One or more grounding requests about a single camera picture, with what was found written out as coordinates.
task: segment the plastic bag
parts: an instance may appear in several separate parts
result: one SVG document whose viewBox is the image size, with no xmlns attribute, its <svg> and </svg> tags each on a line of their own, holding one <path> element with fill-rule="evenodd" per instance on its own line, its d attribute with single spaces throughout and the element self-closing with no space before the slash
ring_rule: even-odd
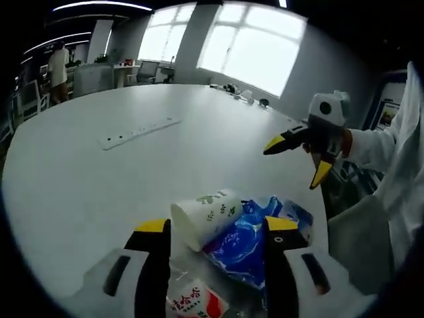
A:
<svg viewBox="0 0 424 318">
<path fill-rule="evenodd" d="M 295 221 L 309 242 L 313 217 L 290 200 L 269 199 L 264 208 L 255 201 L 243 202 L 243 214 L 228 230 L 209 243 L 203 251 L 207 257 L 231 278 L 246 283 L 262 294 L 266 308 L 264 264 L 262 260 L 265 216 L 285 217 Z"/>
</svg>

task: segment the white table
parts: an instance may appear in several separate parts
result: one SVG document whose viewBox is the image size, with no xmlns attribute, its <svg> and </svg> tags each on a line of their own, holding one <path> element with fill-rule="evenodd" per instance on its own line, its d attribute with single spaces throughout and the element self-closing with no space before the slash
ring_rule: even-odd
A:
<svg viewBox="0 0 424 318">
<path fill-rule="evenodd" d="M 113 68 L 117 76 L 117 88 L 124 87 L 125 77 L 133 72 L 134 68 L 139 68 L 139 65 L 115 65 Z"/>
<path fill-rule="evenodd" d="M 99 139 L 167 117 L 182 122 L 101 148 Z M 138 222 L 169 216 L 171 202 L 228 187 L 298 203 L 315 218 L 313 244 L 328 250 L 321 190 L 309 190 L 311 157 L 300 149 L 262 154 L 290 125 L 274 110 L 200 85 L 126 87 L 62 103 L 19 126 L 7 153 L 3 195 L 17 243 L 51 295 L 72 295 Z M 172 257 L 201 258 L 175 235 Z M 209 263 L 202 264 L 196 267 L 207 276 Z"/>
</svg>

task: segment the window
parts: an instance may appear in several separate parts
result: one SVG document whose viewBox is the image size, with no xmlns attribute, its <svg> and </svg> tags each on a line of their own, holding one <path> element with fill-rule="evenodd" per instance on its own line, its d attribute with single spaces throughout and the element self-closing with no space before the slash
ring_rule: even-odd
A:
<svg viewBox="0 0 424 318">
<path fill-rule="evenodd" d="M 194 8 L 195 3 L 189 3 L 156 11 L 144 33 L 138 59 L 175 60 Z"/>
<path fill-rule="evenodd" d="M 299 51 L 305 19 L 247 3 L 225 3 L 209 31 L 198 68 L 281 96 Z"/>
</svg>

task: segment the power strip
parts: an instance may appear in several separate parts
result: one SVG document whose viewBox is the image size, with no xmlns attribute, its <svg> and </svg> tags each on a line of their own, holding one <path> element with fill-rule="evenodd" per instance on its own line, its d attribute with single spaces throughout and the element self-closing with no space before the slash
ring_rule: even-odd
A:
<svg viewBox="0 0 424 318">
<path fill-rule="evenodd" d="M 138 127 L 137 129 L 130 132 L 118 134 L 116 136 L 100 138 L 99 143 L 103 150 L 110 150 L 116 146 L 119 146 L 120 144 L 124 144 L 139 136 L 144 136 L 146 134 L 153 133 L 154 131 L 159 131 L 160 129 L 165 129 L 170 126 L 174 126 L 176 124 L 179 124 L 180 122 L 182 121 L 173 118 L 167 118 L 164 121 L 159 121 L 157 123 L 147 124 L 145 126 Z"/>
</svg>

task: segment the white paper cup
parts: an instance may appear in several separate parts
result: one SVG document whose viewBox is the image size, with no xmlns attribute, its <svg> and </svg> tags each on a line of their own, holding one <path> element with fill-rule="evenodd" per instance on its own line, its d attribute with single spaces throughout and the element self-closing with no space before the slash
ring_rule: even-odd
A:
<svg viewBox="0 0 424 318">
<path fill-rule="evenodd" d="M 248 89 L 246 89 L 244 92 L 241 93 L 241 96 L 246 99 L 249 99 L 252 97 L 252 91 L 249 91 Z"/>
<path fill-rule="evenodd" d="M 233 224 L 241 213 L 241 200 L 229 189 L 171 204 L 172 223 L 195 252 Z"/>
</svg>

